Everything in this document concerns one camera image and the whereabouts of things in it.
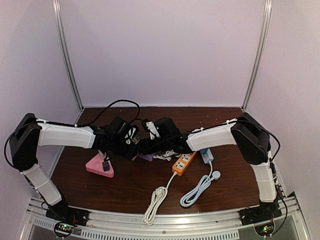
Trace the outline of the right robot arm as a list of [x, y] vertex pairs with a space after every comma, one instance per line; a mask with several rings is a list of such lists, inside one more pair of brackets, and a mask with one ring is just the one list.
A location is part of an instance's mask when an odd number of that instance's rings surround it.
[[211, 127], [201, 127], [181, 133], [175, 124], [158, 126], [159, 133], [154, 139], [144, 138], [137, 144], [141, 154], [173, 150], [187, 154], [207, 148], [236, 145], [243, 159], [253, 169], [259, 189], [262, 206], [256, 210], [259, 220], [268, 220], [275, 212], [277, 192], [272, 170], [274, 157], [271, 154], [271, 133], [261, 126], [252, 116], [244, 112], [237, 118], [227, 120]]

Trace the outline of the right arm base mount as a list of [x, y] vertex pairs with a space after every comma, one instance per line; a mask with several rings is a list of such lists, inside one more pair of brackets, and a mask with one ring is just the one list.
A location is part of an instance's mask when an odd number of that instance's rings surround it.
[[271, 221], [273, 218], [282, 216], [277, 200], [273, 202], [259, 202], [258, 206], [246, 207], [239, 211], [241, 224], [243, 226]]

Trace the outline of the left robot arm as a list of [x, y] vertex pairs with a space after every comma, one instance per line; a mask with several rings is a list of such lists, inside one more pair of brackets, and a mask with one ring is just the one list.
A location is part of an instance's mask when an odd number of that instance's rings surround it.
[[49, 206], [53, 206], [53, 215], [67, 222], [72, 218], [72, 211], [62, 203], [63, 195], [40, 166], [38, 147], [78, 147], [98, 150], [102, 156], [112, 152], [133, 158], [137, 151], [132, 138], [138, 130], [136, 125], [118, 116], [110, 124], [98, 127], [52, 122], [27, 113], [5, 142], [4, 146], [9, 147], [11, 153], [6, 161], [32, 183]]

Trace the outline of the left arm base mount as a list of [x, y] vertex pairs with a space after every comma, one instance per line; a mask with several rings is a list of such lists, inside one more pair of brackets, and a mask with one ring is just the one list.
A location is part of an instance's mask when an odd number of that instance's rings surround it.
[[64, 195], [57, 204], [50, 205], [44, 198], [47, 205], [45, 216], [70, 225], [86, 226], [89, 211], [85, 209], [70, 207]]

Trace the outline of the purple power strip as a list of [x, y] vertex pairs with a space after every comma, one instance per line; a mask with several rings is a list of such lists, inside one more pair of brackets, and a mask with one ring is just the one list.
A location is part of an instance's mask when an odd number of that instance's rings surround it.
[[143, 159], [143, 160], [146, 160], [146, 161], [149, 161], [149, 162], [152, 162], [153, 159], [154, 159], [154, 153], [152, 154], [147, 154], [147, 155], [144, 155], [144, 154], [139, 154], [138, 157]]

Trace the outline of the dark green cube adapter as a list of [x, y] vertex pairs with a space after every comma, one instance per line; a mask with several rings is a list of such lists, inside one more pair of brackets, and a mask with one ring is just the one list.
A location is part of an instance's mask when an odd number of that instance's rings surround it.
[[141, 140], [141, 138], [139, 136], [135, 136], [135, 137], [132, 138], [132, 142], [134, 144], [137, 144], [140, 140]]

